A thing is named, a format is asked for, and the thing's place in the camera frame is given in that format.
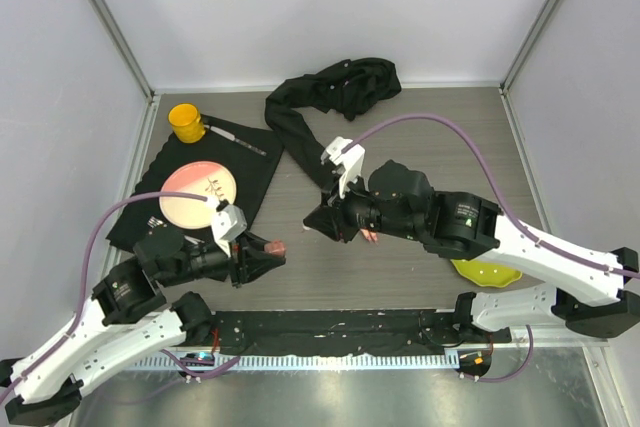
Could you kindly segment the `nail polish bottle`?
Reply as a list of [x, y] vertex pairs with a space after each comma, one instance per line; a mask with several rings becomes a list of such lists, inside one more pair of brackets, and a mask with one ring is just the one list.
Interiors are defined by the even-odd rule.
[[286, 256], [286, 246], [280, 240], [268, 242], [264, 245], [264, 252], [279, 257]]

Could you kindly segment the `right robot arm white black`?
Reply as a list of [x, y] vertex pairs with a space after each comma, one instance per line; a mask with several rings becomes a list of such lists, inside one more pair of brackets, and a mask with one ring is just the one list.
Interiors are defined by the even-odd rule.
[[447, 260], [505, 266], [538, 285], [502, 293], [458, 296], [451, 327], [465, 342], [525, 324], [562, 324], [611, 339], [639, 323], [639, 297], [626, 282], [639, 271], [627, 248], [599, 252], [564, 241], [467, 192], [437, 191], [422, 172], [387, 161], [369, 179], [336, 176], [303, 221], [347, 243], [362, 229], [415, 241]]

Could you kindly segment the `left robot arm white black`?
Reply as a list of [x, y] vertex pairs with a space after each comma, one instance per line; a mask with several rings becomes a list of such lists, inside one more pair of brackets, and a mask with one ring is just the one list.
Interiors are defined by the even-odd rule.
[[233, 286], [284, 265], [286, 248], [244, 232], [229, 251], [194, 244], [170, 226], [153, 228], [131, 258], [114, 266], [84, 301], [80, 316], [34, 353], [1, 362], [1, 385], [15, 393], [5, 406], [18, 426], [49, 426], [83, 398], [144, 357], [174, 346], [205, 344], [214, 317], [187, 292], [168, 302], [163, 288], [209, 279]]

